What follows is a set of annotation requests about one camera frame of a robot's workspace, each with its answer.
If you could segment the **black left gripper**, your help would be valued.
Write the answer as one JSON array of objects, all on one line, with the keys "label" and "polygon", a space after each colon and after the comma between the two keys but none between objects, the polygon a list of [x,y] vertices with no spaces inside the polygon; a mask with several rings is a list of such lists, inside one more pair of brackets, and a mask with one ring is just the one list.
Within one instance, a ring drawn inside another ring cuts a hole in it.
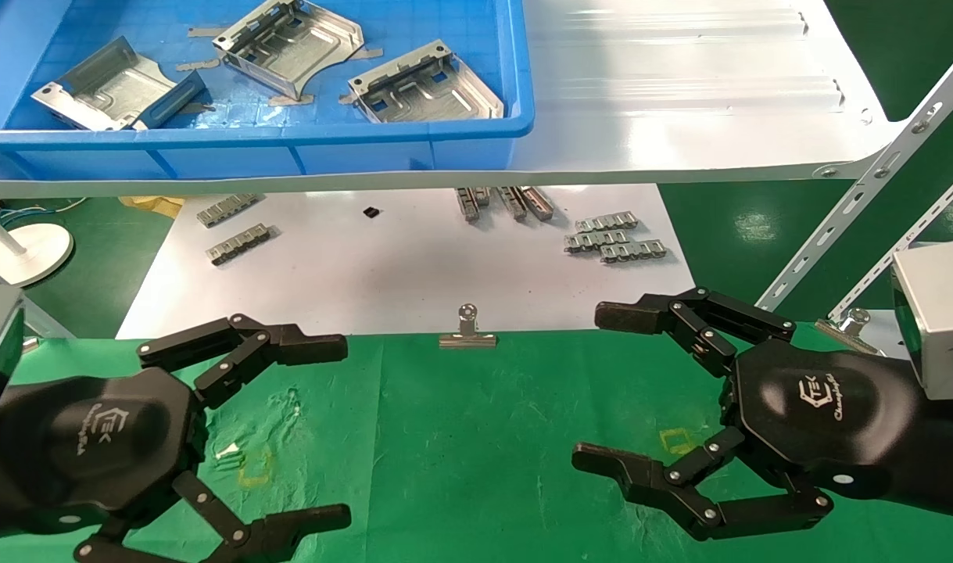
[{"label": "black left gripper", "polygon": [[[234,314],[143,343],[145,370],[130,377],[12,385],[0,402],[0,536],[103,523],[78,545],[75,561],[174,562],[124,539],[130,525],[147,526],[180,498],[221,538],[204,562],[290,561],[305,537],[349,527],[349,506],[243,523],[194,473],[208,437],[200,405],[218,409],[272,364],[348,355],[344,335],[310,336],[295,324]],[[212,359],[218,363],[194,381],[194,393],[170,374]]]}]

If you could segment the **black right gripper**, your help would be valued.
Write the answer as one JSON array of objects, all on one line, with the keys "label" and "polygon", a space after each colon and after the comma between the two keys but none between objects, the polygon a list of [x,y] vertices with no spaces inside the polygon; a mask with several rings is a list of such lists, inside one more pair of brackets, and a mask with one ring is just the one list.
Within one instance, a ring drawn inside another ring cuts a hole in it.
[{"label": "black right gripper", "polygon": [[[666,334],[713,377],[733,373],[730,421],[738,428],[724,428],[673,464],[588,443],[571,456],[575,469],[615,481],[626,502],[664,512],[694,540],[815,527],[833,510],[816,487],[854,499],[926,502],[917,453],[926,396],[906,361],[795,348],[787,343],[793,321],[704,286],[600,302],[594,321],[608,331]],[[725,334],[757,346],[737,357]],[[702,495],[701,482],[736,457],[786,492],[724,502]]]}]

